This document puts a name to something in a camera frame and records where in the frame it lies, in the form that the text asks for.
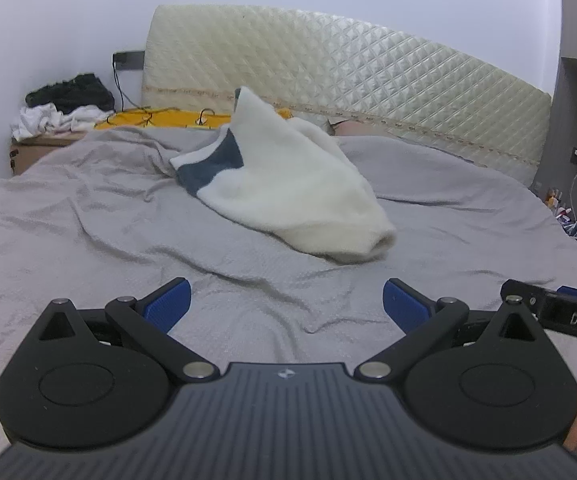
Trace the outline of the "pink pillow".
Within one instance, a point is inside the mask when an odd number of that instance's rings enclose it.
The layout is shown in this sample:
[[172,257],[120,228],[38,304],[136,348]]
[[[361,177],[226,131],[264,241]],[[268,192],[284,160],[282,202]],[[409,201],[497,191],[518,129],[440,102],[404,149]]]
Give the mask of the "pink pillow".
[[334,136],[386,136],[386,138],[390,136],[388,129],[383,126],[354,119],[337,120],[330,122],[329,125]]

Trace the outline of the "grey bed sheet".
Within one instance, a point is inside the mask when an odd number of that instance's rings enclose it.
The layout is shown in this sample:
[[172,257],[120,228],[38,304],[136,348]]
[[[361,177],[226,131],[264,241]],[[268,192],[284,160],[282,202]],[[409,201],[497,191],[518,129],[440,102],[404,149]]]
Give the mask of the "grey bed sheet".
[[95,309],[177,276],[193,298],[172,333],[219,366],[359,364],[399,336],[381,307],[389,278],[487,310],[510,278],[577,288],[577,242],[497,171],[384,136],[341,140],[398,235],[384,258],[339,266],[189,196],[169,160],[210,140],[102,130],[0,179],[0,374],[50,300]]

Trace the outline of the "white clothing pile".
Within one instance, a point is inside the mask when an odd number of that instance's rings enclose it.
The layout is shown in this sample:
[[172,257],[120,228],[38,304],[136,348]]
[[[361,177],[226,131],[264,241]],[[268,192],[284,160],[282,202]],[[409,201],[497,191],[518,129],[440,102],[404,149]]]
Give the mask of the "white clothing pile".
[[61,112],[54,103],[25,106],[20,109],[16,122],[11,124],[11,135],[13,140],[20,142],[37,136],[88,132],[112,115],[112,110],[105,112],[95,105],[80,106],[70,113]]

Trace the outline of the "black clothing pile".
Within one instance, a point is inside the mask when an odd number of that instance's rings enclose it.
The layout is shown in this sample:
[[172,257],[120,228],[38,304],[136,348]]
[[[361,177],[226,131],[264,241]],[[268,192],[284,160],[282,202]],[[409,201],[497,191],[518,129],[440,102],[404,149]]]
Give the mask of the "black clothing pile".
[[76,108],[89,105],[112,112],[115,98],[98,76],[87,73],[31,91],[25,96],[25,104],[28,107],[53,104],[59,112],[68,115]]

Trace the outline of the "brown cardboard box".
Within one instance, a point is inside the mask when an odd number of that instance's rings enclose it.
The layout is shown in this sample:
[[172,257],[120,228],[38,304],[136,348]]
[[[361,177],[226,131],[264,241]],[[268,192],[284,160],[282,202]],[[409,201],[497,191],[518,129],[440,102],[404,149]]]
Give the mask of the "brown cardboard box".
[[86,136],[85,132],[64,133],[58,136],[36,136],[23,141],[13,140],[10,145],[10,166],[12,174],[19,176],[39,159],[53,151],[78,142]]

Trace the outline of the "yellow cloth by headboard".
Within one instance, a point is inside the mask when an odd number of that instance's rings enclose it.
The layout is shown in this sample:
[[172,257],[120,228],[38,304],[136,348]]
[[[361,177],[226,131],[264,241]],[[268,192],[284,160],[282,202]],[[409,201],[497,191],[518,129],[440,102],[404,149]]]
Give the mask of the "yellow cloth by headboard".
[[96,130],[136,128],[200,128],[217,129],[230,122],[229,114],[216,114],[211,108],[203,110],[178,110],[177,108],[133,108],[110,115],[95,126]]

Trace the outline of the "cream quilted headboard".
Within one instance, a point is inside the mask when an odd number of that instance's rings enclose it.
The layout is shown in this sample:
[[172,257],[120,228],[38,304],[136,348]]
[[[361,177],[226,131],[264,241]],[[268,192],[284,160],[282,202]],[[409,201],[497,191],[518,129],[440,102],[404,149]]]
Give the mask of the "cream quilted headboard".
[[145,44],[151,107],[232,110],[237,88],[319,126],[351,119],[531,185],[551,99],[438,42],[343,16],[164,4]]

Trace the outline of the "cluttered items on nightstand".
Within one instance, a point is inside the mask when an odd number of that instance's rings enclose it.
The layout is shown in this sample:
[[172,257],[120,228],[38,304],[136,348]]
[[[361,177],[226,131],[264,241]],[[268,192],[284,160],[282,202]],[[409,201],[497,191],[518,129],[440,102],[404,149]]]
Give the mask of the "cluttered items on nightstand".
[[577,242],[577,217],[573,212],[573,207],[563,201],[563,193],[556,188],[550,188],[546,192],[544,203],[553,212],[564,232]]

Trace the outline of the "black wall socket plate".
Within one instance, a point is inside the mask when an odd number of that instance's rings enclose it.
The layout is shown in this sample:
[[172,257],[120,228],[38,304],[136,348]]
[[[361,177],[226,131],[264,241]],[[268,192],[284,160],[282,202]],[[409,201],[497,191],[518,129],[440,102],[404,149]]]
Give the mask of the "black wall socket plate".
[[130,72],[130,70],[143,70],[145,60],[145,52],[143,50],[136,51],[120,51],[115,52],[112,56],[112,63],[115,70],[119,72]]

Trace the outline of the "white blue striped sweater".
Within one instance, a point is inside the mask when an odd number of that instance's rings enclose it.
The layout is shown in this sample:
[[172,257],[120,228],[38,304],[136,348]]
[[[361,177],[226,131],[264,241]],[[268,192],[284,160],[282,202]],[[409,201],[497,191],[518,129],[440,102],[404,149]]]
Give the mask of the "white blue striped sweater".
[[338,143],[246,87],[215,140],[170,164],[182,188],[217,214],[298,252],[347,263],[395,245],[395,226]]

